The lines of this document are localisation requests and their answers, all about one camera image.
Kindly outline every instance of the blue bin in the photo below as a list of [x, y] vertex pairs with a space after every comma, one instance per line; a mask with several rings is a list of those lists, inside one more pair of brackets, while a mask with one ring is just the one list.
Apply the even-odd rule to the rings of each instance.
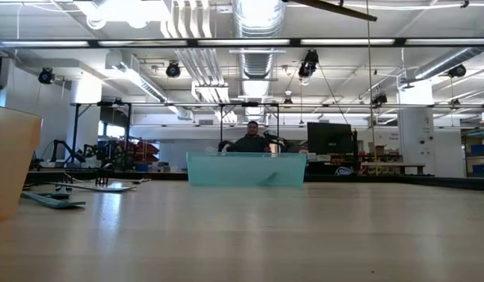
[[188, 152], [191, 186], [301, 187], [305, 154]]

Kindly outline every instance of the black monitor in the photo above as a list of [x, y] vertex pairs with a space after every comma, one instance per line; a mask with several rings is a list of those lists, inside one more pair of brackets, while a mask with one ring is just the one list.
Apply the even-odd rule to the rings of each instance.
[[309, 122], [308, 152], [316, 154], [347, 154], [353, 152], [352, 126]]

